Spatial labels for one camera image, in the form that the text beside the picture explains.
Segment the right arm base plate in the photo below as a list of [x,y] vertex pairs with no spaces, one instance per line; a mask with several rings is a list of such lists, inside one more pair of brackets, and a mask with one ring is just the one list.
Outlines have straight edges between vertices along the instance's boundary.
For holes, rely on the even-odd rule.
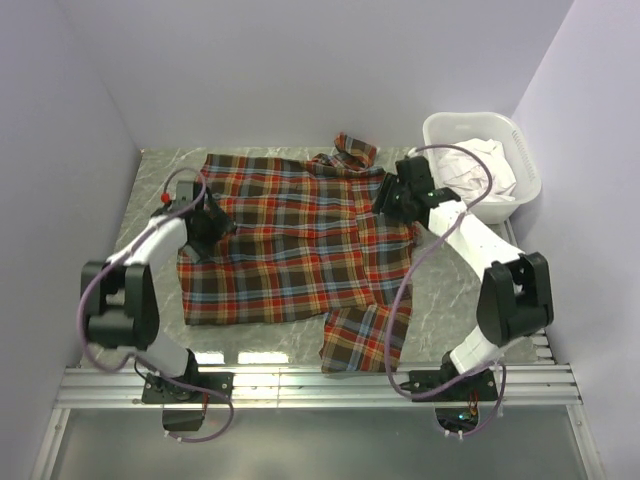
[[[452,376],[436,370],[411,370],[408,380],[400,384],[403,391],[412,395],[437,389],[451,380]],[[431,402],[494,401],[498,399],[498,388],[491,370],[468,376],[446,390],[425,399]]]

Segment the plaid long sleeve shirt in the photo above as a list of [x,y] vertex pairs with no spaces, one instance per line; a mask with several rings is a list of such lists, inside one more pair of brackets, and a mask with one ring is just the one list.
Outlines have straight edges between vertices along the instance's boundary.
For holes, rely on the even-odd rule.
[[202,167],[236,231],[176,270],[189,326],[324,319],[325,373],[395,369],[412,313],[415,229],[373,213],[385,171],[340,134],[308,160],[209,154]]

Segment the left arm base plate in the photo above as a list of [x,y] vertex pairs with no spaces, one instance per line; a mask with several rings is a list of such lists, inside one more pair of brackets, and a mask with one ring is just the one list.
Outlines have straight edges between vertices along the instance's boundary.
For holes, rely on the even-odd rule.
[[231,399],[234,374],[205,372],[195,377],[195,386],[179,386],[160,376],[147,374],[141,402],[150,405],[223,404]]

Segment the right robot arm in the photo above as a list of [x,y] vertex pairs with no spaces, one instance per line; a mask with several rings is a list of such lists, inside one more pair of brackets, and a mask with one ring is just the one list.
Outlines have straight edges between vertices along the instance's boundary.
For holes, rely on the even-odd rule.
[[373,211],[404,223],[421,223],[436,235],[434,249],[448,244],[481,282],[476,325],[444,356],[438,384],[428,396],[443,391],[451,399],[465,398],[475,388],[475,375],[516,341],[553,322],[546,258],[503,240],[455,192],[436,188],[425,158],[397,161],[395,173],[383,180]]

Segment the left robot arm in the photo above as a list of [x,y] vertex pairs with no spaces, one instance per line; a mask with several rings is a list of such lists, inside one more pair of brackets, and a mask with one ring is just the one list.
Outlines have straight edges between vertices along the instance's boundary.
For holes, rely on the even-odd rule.
[[162,206],[134,240],[82,269],[77,322],[85,354],[91,345],[120,350],[126,361],[166,377],[177,401],[195,399],[202,386],[198,364],[193,352],[160,332],[154,274],[179,253],[196,264],[208,261],[213,247],[235,231],[202,180],[178,182],[173,195],[163,191]]

